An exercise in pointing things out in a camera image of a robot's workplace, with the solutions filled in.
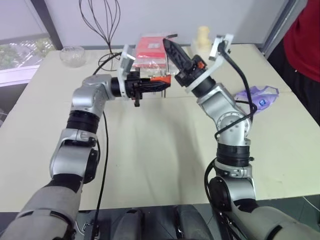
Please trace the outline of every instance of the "silver robotic arm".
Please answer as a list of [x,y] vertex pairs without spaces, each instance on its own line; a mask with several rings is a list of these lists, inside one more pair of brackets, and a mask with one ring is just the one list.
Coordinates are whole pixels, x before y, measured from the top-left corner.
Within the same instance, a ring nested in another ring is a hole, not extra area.
[[[256,202],[249,164],[253,158],[247,139],[252,122],[224,86],[210,77],[223,63],[223,55],[230,52],[232,38],[227,34],[215,39],[210,53],[215,62],[209,69],[198,55],[190,59],[179,45],[163,40],[168,57],[180,70],[176,80],[186,87],[187,93],[197,97],[197,103],[214,121],[219,133],[216,158],[204,177],[209,202],[230,233],[230,239],[241,239],[237,229],[249,240],[319,240],[319,232],[273,207],[259,207]],[[211,169],[215,170],[216,177],[208,182]]]
[[97,129],[106,101],[132,98],[170,86],[161,78],[130,72],[135,58],[129,46],[121,54],[117,77],[87,77],[72,96],[70,115],[50,162],[51,181],[38,190],[0,237],[1,240],[70,240],[79,211],[83,184],[96,176],[99,163]]

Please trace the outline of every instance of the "glass bowl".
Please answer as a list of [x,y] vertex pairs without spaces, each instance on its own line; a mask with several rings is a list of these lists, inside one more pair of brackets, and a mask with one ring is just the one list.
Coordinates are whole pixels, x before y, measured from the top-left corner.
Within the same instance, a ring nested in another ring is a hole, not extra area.
[[86,63],[85,50],[80,46],[66,46],[60,51],[60,59],[70,68],[79,68]]

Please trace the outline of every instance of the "black cable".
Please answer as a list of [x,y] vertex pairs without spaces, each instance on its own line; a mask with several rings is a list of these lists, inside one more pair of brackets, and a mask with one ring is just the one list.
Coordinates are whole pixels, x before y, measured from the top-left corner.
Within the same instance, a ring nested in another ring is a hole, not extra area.
[[[113,15],[108,0],[103,0],[105,17],[106,17],[106,33],[105,33],[102,25],[99,23],[99,21],[96,17],[93,0],[87,0],[87,4],[89,6],[90,13],[93,18],[93,24],[91,24],[90,21],[88,20],[88,18],[84,15],[83,9],[82,9],[82,2],[83,2],[83,0],[78,1],[82,20],[92,31],[94,31],[96,34],[98,34],[103,39],[103,41],[105,41],[105,43],[109,49],[109,53],[107,53],[106,55],[102,56],[99,59],[98,65],[100,66],[103,63],[103,60],[102,60],[103,58],[113,56],[116,54],[111,49],[111,40],[112,40],[112,38],[118,28],[118,25],[120,23],[120,19],[121,19],[120,4],[119,4],[118,0],[114,0],[115,14]],[[113,64],[114,64],[114,62],[113,62],[113,58],[112,58],[110,69],[105,69],[102,67],[100,69],[103,69],[103,70],[109,71],[109,72],[113,72],[113,71],[115,71],[113,69]]]
[[[104,168],[103,168],[103,175],[102,175],[100,194],[99,194],[99,198],[98,198],[98,203],[96,205],[96,210],[95,210],[95,215],[94,215],[94,220],[93,220],[93,228],[92,228],[92,232],[91,232],[91,240],[94,240],[95,239],[95,235],[96,235],[98,215],[99,215],[102,195],[104,193],[106,173],[107,173],[107,164],[108,164],[108,156],[109,156],[109,135],[108,135],[107,118],[106,118],[105,112],[103,112],[103,119],[104,119],[105,135],[106,135],[106,153],[105,153],[105,162],[104,162]],[[98,141],[97,141],[97,145],[98,145],[98,151],[100,153],[100,145],[99,145]]]
[[117,52],[115,54],[113,54],[112,56],[110,56],[108,59],[104,60],[103,63],[101,63],[99,65],[99,67],[94,71],[94,73],[92,75],[96,75],[97,72],[107,63],[109,62],[110,60],[114,59],[115,57],[117,56],[120,56],[122,52]]
[[[111,59],[115,58],[116,56],[121,55],[121,52],[115,53],[113,56],[109,57],[107,60],[105,60],[95,71],[92,75],[96,75],[96,73],[105,65],[108,61]],[[109,156],[109,135],[108,135],[108,127],[107,127],[107,118],[106,114],[103,111],[103,120],[104,120],[104,128],[105,128],[105,138],[106,138],[106,153],[105,153],[105,162],[104,162],[104,168],[103,168],[103,175],[102,175],[102,182],[101,182],[101,188],[100,188],[100,194],[98,198],[98,203],[96,205],[96,210],[95,210],[95,215],[93,219],[93,228],[91,232],[91,240],[95,239],[96,235],[96,228],[97,228],[97,223],[98,223],[98,216],[99,216],[99,210],[100,210],[100,204],[102,200],[102,195],[104,192],[104,187],[105,187],[105,180],[106,180],[106,173],[107,173],[107,164],[108,164],[108,156]],[[99,153],[99,159],[101,156],[101,149],[100,149],[100,144],[99,141],[96,141],[97,148],[98,148],[98,153]]]
[[250,109],[250,113],[245,115],[244,117],[238,119],[237,121],[234,121],[233,123],[229,124],[228,126],[225,126],[224,128],[220,129],[219,131],[217,131],[214,135],[214,138],[217,140],[218,139],[218,135],[220,135],[221,133],[223,133],[224,131],[228,130],[229,128],[233,127],[234,125],[242,122],[243,120],[246,120],[248,118],[250,118],[251,122],[253,122],[254,120],[254,114],[257,111],[257,106],[252,102],[252,98],[251,98],[251,92],[250,92],[250,88],[249,88],[249,84],[247,81],[247,78],[245,76],[245,74],[242,72],[242,70],[238,67],[238,65],[232,60],[232,58],[226,53],[225,51],[225,46],[226,43],[223,41],[218,45],[218,51],[220,52],[220,54],[222,55],[222,57],[233,67],[233,69],[239,74],[239,76],[242,79],[242,82],[244,84],[244,88],[245,88],[245,92],[246,92],[246,96],[248,98],[248,102],[247,101],[236,101],[237,103],[245,103],[245,104],[249,104],[249,109]]
[[[249,104],[250,103],[248,101],[240,101],[240,100],[236,100],[235,101],[236,103],[242,103],[242,104]],[[244,117],[242,118],[239,118],[237,121],[234,121],[233,123],[229,124],[228,126],[225,126],[224,128],[220,129],[219,131],[217,131],[215,134],[214,134],[214,138],[217,140],[218,139],[218,135],[221,134],[222,132],[228,130],[229,128],[232,128],[234,125],[242,122],[243,120],[246,120],[247,118],[250,118],[251,116],[253,116],[255,114],[255,112],[257,111],[257,106],[255,104],[252,105],[252,112],[250,112],[249,114],[245,115]]]
[[[239,76],[241,77],[243,84],[244,84],[244,88],[245,88],[245,92],[246,92],[246,96],[248,98],[248,102],[249,102],[249,106],[250,106],[250,113],[252,114],[253,111],[253,102],[252,102],[252,98],[251,98],[251,92],[250,92],[250,88],[249,88],[249,84],[247,81],[247,78],[245,76],[245,74],[242,72],[242,70],[240,69],[240,67],[238,67],[238,65],[232,60],[232,58],[226,53],[225,51],[225,46],[226,43],[223,41],[218,45],[218,51],[221,53],[221,56],[233,67],[233,69],[239,74]],[[252,116],[250,117],[251,122],[254,121],[254,116],[252,114]]]
[[232,227],[229,226],[229,221],[228,221],[228,217],[221,211],[219,211],[215,206],[214,206],[214,203],[212,202],[212,198],[210,196],[210,193],[209,193],[209,182],[208,182],[208,177],[209,177],[209,173],[211,172],[211,170],[214,168],[214,162],[217,158],[213,159],[208,167],[206,168],[205,170],[205,173],[204,173],[204,189],[205,189],[205,194],[206,194],[206,197],[208,198],[208,201],[212,207],[212,210],[215,211],[216,213],[221,213],[221,214],[218,214],[219,217],[224,221],[224,225],[226,226],[227,230],[229,231],[229,233],[234,236],[236,238],[236,240],[241,240],[241,238],[237,235],[237,233],[232,229]]

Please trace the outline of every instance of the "beige bottle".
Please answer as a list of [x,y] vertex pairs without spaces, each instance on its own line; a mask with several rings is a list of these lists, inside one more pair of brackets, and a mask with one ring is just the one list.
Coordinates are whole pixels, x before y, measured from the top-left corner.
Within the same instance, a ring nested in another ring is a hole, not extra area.
[[212,48],[212,41],[209,39],[209,27],[198,27],[198,33],[195,40],[191,44],[191,57],[199,55],[205,63],[211,66],[214,62],[209,60],[209,54]]

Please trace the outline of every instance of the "purple plastic bag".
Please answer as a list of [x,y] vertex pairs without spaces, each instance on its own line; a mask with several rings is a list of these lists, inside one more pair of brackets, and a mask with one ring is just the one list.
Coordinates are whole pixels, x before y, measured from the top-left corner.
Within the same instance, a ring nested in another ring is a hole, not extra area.
[[[268,108],[279,96],[279,90],[272,86],[252,86],[250,87],[252,102],[256,105],[256,114]],[[248,101],[246,91],[238,92],[235,100]]]

